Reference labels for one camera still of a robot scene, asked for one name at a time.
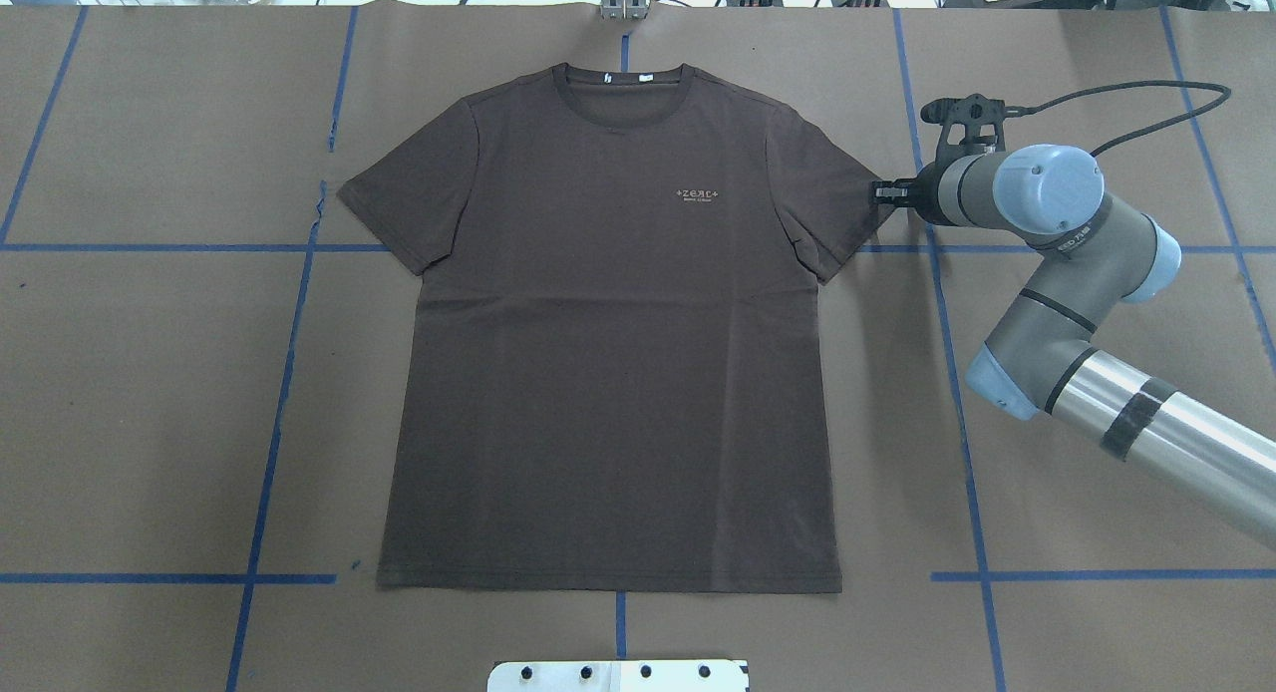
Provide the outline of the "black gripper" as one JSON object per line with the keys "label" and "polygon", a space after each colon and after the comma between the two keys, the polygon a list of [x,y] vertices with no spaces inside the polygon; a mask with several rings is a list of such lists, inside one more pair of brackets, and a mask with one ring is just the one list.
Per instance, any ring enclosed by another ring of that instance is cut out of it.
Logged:
{"label": "black gripper", "polygon": [[889,181],[872,183],[873,206],[889,206],[892,209],[924,209],[924,183],[920,177],[897,177]]}

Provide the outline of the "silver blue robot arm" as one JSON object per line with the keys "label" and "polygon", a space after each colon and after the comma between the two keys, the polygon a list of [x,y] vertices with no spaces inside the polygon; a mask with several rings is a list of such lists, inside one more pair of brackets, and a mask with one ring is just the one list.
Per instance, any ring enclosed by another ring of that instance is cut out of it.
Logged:
{"label": "silver blue robot arm", "polygon": [[1041,257],[967,368],[975,393],[1018,420],[1073,426],[1273,546],[1273,442],[1094,345],[1114,306],[1156,296],[1183,260],[1166,229],[1108,192],[1094,156],[1062,144],[967,153],[869,188],[875,204],[1012,232]]}

